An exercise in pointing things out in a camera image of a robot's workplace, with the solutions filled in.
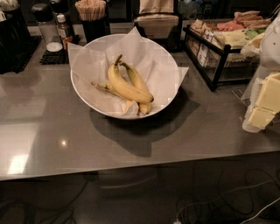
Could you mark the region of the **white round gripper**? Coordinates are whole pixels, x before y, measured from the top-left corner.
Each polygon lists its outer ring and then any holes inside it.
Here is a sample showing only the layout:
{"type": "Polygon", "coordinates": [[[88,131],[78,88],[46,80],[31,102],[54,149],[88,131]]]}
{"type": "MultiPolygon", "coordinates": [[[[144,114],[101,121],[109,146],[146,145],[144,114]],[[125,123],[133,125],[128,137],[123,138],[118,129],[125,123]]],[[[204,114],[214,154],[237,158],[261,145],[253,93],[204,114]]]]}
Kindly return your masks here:
{"type": "Polygon", "coordinates": [[[264,80],[255,79],[251,89],[250,104],[242,128],[258,133],[280,112],[280,73],[271,73],[264,80]]]}

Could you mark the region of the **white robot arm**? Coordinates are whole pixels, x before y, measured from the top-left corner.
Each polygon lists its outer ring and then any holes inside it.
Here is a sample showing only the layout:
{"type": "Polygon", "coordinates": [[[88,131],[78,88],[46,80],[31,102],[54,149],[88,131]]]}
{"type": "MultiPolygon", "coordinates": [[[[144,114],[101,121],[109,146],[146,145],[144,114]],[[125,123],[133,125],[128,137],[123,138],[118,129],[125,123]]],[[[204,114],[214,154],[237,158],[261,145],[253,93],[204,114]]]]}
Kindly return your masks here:
{"type": "Polygon", "coordinates": [[[258,133],[280,112],[280,12],[260,43],[260,65],[241,99],[248,100],[242,128],[258,133]]]}

